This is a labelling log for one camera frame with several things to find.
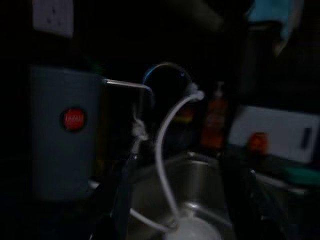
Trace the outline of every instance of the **bottle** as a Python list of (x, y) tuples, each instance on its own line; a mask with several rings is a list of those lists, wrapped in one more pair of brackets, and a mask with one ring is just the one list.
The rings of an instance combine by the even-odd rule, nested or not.
[(217, 82), (217, 90), (208, 104), (201, 134), (201, 145), (215, 151), (221, 150), (224, 144), (224, 127), (228, 103), (223, 99), (223, 85), (223, 81)]

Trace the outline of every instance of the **white plastic hose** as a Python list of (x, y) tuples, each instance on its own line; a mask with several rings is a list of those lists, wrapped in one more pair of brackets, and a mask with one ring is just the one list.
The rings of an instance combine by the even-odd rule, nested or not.
[(164, 142), (164, 137), (166, 134), (166, 131), (168, 129), (168, 126), (172, 119), (175, 117), (176, 113), (188, 102), (191, 101), (201, 101), (205, 97), (205, 94), (202, 91), (197, 91), (194, 94), (191, 94), (182, 100), (180, 100), (176, 105), (172, 107), (172, 109), (169, 111), (168, 115), (165, 117), (164, 121), (161, 124), (161, 127), (159, 129), (158, 135), (156, 137), (156, 144), (155, 144), (155, 164), (156, 164), (156, 170), (158, 173), (158, 176), (160, 178), (160, 183), (162, 185), (162, 189), (164, 191), (164, 195), (168, 201), (169, 207), (173, 213), (174, 220), (175, 220), (175, 226), (174, 227), (167, 227), (164, 225), (161, 225), (159, 223), (156, 223), (145, 216), (141, 215), (134, 209), (130, 209), (130, 214), (138, 219), (139, 221), (143, 222), (144, 224), (148, 225), (151, 228), (154, 228), (158, 231), (169, 233), (177, 229), (180, 223), (180, 214), (179, 209), (177, 206), (176, 199), (172, 193), (170, 184), (168, 182), (168, 178), (166, 175), (165, 167), (164, 167), (164, 161), (163, 161), (163, 154), (162, 154), (162, 146)]

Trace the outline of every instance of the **sink basin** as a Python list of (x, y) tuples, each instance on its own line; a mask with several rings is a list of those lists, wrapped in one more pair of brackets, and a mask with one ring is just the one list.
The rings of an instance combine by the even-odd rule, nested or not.
[[(219, 232), (221, 240), (235, 240), (218, 161), (188, 153), (168, 159), (165, 168), (181, 216), (205, 221)], [(155, 166), (138, 171), (134, 182), (132, 207), (157, 223), (172, 224), (173, 216)], [(161, 232), (130, 217), (128, 240), (162, 239)]]

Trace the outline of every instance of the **white cutting board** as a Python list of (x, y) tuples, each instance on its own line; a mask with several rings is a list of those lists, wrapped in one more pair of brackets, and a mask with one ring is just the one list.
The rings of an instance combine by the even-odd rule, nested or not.
[(229, 135), (230, 144), (245, 146), (253, 133), (267, 133), (268, 154), (303, 164), (312, 161), (319, 115), (255, 106), (240, 106), (238, 112)]

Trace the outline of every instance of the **blue water filter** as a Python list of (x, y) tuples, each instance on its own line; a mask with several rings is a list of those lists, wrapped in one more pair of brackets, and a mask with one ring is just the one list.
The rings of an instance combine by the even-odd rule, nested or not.
[(30, 67), (33, 193), (51, 202), (86, 198), (96, 157), (101, 77)]

